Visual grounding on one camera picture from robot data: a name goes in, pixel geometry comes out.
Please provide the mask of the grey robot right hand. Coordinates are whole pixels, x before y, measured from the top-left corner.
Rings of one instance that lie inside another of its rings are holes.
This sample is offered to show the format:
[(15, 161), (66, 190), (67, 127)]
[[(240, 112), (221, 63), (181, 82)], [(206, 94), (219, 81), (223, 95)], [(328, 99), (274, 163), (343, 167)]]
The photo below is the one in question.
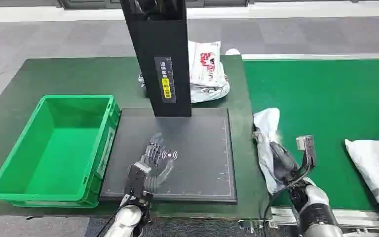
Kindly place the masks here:
[(277, 181), (287, 185), (295, 180), (300, 166), (292, 154), (279, 143), (270, 142), (269, 146), (273, 156), (273, 175)]

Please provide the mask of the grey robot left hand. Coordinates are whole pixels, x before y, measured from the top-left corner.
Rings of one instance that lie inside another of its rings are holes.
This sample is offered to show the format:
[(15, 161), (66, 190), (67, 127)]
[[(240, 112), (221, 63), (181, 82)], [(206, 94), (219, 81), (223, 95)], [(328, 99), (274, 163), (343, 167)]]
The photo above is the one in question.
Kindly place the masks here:
[(140, 158), (140, 162), (151, 168), (144, 182), (145, 191), (152, 194), (157, 193), (170, 176), (177, 158), (176, 150), (166, 149), (161, 132), (151, 137)]

